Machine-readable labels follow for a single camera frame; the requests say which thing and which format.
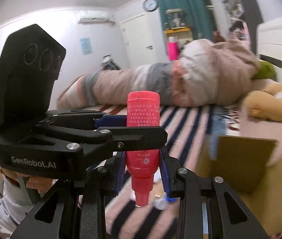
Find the striped rolled duvet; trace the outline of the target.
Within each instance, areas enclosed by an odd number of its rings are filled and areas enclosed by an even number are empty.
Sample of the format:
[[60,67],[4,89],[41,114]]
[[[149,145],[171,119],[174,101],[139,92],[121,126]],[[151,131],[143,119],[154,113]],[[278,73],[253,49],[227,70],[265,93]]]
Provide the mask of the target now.
[[163,106],[227,106],[250,91],[258,69],[257,56],[236,38],[221,43],[198,39],[169,63],[82,75],[63,90],[57,108],[126,105],[129,93],[136,91],[158,93]]

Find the striped bed blanket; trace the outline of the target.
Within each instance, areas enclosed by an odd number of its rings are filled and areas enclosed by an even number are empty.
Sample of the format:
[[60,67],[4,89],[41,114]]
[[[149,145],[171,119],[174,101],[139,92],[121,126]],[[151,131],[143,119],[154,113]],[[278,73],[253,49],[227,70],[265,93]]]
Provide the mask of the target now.
[[[180,164],[194,170],[206,135],[212,138],[212,155],[217,153],[220,135],[240,135],[236,105],[198,108],[163,106],[160,124],[168,133],[167,150]],[[109,238],[175,238],[179,200],[169,199],[162,190],[160,172],[154,176],[149,204],[138,207],[125,171],[123,187],[116,197],[105,199],[106,230]]]

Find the brown cardboard box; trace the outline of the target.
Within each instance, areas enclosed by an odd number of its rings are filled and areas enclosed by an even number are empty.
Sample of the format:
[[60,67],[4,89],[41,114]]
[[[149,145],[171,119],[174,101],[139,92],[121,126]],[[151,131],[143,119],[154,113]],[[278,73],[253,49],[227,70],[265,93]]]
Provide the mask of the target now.
[[220,176],[241,197],[269,236],[282,232],[282,155],[271,163],[277,140],[206,135],[195,168]]

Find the red plastic bottle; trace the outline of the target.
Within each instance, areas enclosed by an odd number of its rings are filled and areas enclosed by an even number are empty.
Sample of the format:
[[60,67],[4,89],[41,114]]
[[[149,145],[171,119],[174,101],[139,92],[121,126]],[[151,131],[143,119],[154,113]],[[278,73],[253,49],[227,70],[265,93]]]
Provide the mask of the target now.
[[[160,125],[160,96],[152,91],[134,91],[127,98],[127,126],[152,127]],[[154,174],[159,166],[159,151],[146,150],[147,136],[140,141],[141,151],[129,151],[126,156],[127,170],[131,175],[131,186],[136,205],[148,205],[149,194],[153,189]]]

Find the dark bookshelf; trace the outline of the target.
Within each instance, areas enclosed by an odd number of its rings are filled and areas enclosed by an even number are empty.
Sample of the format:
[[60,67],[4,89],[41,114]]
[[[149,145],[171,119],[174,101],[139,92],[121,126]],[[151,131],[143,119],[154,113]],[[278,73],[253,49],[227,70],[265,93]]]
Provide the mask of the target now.
[[223,0],[226,16],[230,21],[229,31],[241,29],[249,41],[252,52],[257,49],[257,27],[263,18],[256,0]]

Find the tan plush toy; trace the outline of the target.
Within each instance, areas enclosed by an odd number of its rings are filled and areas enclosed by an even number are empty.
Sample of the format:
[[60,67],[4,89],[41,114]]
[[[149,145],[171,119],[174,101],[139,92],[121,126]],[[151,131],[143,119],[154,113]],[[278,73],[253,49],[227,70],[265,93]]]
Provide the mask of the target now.
[[272,82],[263,90],[250,92],[243,106],[251,117],[282,122],[282,84]]

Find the teal curtain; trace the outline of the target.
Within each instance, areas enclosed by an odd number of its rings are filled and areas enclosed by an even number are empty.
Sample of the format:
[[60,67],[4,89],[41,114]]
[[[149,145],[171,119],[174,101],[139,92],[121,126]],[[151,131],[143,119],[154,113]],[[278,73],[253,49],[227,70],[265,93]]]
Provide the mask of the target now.
[[170,23],[165,14],[168,9],[181,9],[182,21],[191,27],[195,39],[209,39],[213,41],[212,21],[204,0],[158,0],[161,27],[166,30],[165,24]]

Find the blue wall poster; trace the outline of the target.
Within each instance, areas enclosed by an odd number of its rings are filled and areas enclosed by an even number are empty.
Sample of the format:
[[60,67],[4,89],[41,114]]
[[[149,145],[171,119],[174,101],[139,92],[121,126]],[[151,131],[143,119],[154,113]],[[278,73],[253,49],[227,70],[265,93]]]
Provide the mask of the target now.
[[82,38],[80,40],[80,47],[81,47],[82,55],[89,55],[93,53],[91,38]]

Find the yellow shelf unit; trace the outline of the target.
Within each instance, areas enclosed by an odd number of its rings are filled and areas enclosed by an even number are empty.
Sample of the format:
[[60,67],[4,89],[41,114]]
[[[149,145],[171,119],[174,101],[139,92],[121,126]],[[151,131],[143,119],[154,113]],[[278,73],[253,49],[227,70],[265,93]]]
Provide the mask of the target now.
[[174,27],[164,31],[166,41],[170,37],[174,37],[175,41],[179,46],[183,46],[185,43],[191,42],[194,40],[192,35],[192,30],[189,26],[185,27]]

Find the glass display case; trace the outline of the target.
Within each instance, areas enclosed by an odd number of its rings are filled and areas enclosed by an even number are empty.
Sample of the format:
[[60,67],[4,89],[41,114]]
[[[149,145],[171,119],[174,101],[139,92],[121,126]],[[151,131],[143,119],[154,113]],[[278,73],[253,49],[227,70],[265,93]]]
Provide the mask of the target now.
[[170,29],[184,27],[183,10],[180,8],[168,9],[165,11]]

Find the white door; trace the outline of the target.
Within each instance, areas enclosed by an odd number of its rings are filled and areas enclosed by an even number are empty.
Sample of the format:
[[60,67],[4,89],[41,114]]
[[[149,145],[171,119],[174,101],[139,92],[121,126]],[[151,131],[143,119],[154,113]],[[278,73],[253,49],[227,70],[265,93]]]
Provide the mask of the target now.
[[145,14],[135,15],[121,22],[121,31],[131,68],[154,64],[157,61]]

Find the round wall clock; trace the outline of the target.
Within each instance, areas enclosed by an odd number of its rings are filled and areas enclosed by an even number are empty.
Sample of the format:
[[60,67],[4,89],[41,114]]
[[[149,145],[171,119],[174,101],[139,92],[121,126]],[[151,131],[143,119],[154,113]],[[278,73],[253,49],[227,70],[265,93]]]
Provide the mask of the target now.
[[145,0],[142,6],[146,12],[153,12],[157,10],[159,5],[157,0]]

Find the green plush toy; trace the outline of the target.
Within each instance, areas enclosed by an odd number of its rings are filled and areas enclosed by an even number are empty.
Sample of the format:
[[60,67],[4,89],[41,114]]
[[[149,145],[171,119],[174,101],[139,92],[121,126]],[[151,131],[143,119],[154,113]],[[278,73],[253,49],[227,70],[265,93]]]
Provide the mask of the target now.
[[253,75],[252,80],[258,79],[275,79],[276,73],[273,64],[267,61],[259,61],[259,69]]

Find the white air conditioner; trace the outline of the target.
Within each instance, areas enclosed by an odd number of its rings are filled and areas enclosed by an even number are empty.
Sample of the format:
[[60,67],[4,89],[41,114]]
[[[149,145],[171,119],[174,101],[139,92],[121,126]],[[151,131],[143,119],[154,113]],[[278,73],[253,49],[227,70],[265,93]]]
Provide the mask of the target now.
[[108,18],[104,18],[104,17],[96,17],[96,18],[82,17],[78,21],[78,24],[110,24],[110,25],[115,25],[116,23],[114,21],[109,20]]

